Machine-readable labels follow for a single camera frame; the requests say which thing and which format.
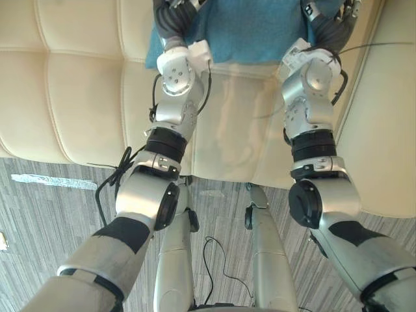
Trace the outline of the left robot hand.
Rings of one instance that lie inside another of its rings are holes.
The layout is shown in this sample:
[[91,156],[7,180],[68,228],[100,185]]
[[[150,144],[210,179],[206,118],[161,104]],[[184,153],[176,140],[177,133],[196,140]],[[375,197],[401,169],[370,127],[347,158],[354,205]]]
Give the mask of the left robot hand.
[[153,19],[164,52],[185,47],[185,37],[206,1],[153,1]]

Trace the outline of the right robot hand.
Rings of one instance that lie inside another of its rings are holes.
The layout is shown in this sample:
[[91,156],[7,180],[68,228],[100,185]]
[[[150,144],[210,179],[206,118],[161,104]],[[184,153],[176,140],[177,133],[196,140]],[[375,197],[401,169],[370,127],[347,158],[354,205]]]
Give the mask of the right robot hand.
[[361,1],[342,1],[333,16],[325,15],[316,1],[300,1],[313,35],[313,46],[340,52],[349,41],[358,20]]

